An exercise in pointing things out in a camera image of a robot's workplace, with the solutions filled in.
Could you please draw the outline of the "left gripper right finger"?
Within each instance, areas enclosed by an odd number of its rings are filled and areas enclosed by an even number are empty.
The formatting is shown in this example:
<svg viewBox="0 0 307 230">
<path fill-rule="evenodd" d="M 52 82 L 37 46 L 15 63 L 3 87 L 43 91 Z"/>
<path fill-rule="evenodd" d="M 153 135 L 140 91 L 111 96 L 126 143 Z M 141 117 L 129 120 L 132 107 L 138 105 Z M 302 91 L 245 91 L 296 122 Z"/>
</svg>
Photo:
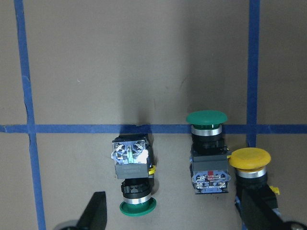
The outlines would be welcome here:
<svg viewBox="0 0 307 230">
<path fill-rule="evenodd" d="M 271 188 L 242 190 L 241 218 L 248 230 L 284 230 L 285 222 L 277 209 L 277 198 Z"/>
</svg>

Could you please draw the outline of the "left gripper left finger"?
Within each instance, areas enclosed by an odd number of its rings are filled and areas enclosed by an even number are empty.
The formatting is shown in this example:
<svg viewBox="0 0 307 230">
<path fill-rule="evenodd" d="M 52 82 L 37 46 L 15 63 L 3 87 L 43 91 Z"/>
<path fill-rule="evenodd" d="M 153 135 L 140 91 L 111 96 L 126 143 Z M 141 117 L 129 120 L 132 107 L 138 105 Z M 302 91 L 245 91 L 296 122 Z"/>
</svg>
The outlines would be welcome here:
<svg viewBox="0 0 307 230">
<path fill-rule="evenodd" d="M 107 224 L 106 193 L 95 192 L 82 213 L 78 230 L 105 230 Z"/>
</svg>

